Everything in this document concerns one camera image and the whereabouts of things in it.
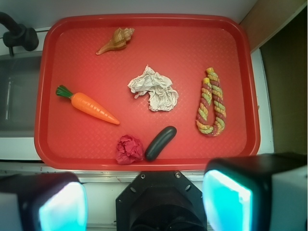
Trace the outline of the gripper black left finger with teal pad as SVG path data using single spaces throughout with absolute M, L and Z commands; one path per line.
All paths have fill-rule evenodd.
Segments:
M 70 172 L 0 178 L 2 231 L 85 231 L 86 190 Z

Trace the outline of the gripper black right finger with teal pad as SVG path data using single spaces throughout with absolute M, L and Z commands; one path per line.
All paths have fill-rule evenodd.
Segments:
M 282 153 L 212 159 L 202 194 L 215 231 L 305 231 L 308 158 Z

